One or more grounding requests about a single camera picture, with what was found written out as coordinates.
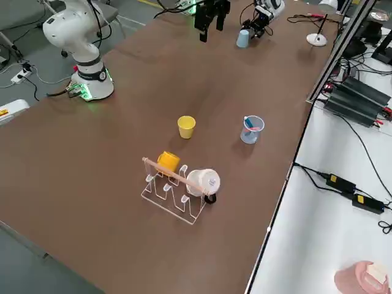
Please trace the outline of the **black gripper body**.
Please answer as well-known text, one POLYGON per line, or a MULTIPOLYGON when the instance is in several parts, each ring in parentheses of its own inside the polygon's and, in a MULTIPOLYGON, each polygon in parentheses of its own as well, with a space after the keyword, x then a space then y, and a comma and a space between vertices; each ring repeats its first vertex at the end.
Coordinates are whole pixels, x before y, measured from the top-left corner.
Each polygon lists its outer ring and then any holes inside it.
POLYGON ((252 17, 252 20, 254 21, 254 31, 263 29, 265 33, 265 28, 269 25, 272 18, 273 14, 271 13, 267 14, 265 12, 254 11, 254 16, 252 17))
POLYGON ((230 1, 228 0, 204 0, 196 5, 196 12, 207 14, 228 14, 230 12, 230 1))

